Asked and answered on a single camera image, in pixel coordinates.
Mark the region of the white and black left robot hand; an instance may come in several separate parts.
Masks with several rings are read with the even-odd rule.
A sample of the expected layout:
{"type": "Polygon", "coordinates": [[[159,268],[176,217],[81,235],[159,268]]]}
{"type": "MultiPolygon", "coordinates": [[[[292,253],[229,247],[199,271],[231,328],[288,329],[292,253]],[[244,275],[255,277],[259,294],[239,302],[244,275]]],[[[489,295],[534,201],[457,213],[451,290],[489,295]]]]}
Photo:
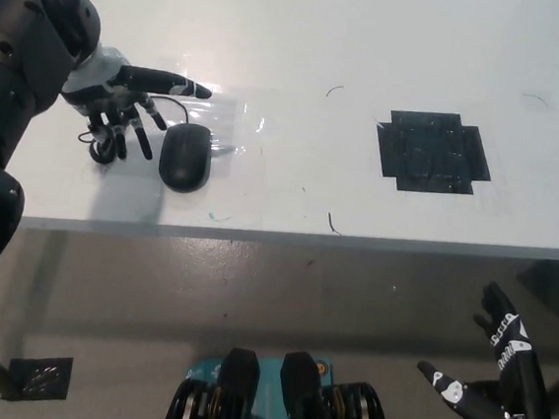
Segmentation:
{"type": "Polygon", "coordinates": [[[92,160],[108,165],[126,159],[128,128],[137,136],[145,159],[153,158],[138,110],[144,109],[155,125],[166,131],[166,121],[155,105],[156,95],[208,100],[212,94],[212,90],[181,74],[134,66],[118,49],[100,45],[70,74],[61,96],[87,119],[92,160]]]}

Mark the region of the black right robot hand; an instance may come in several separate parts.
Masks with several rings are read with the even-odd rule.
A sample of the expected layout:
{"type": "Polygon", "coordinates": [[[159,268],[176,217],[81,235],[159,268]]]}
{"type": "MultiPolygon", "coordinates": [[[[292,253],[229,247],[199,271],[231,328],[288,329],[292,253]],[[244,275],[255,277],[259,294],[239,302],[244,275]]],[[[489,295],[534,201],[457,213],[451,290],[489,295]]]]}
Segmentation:
{"type": "Polygon", "coordinates": [[[498,379],[460,381],[427,361],[420,361],[418,370],[463,419],[551,419],[537,353],[521,315],[495,282],[484,287],[481,306],[485,314],[476,314],[474,322],[494,352],[498,379]]]}

